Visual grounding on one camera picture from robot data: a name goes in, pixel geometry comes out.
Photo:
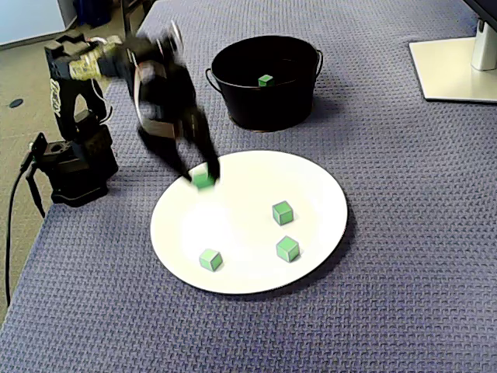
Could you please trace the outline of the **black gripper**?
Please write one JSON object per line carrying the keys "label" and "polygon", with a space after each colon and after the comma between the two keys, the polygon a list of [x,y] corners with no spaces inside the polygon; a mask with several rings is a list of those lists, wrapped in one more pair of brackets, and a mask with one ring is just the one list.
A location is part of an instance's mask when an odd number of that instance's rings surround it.
{"label": "black gripper", "polygon": [[217,181],[221,174],[218,155],[206,114],[196,105],[193,82],[180,58],[183,49],[178,30],[154,40],[139,36],[127,39],[133,72],[130,94],[139,120],[137,133],[152,155],[191,182],[175,141],[185,138],[199,150],[208,175]]}

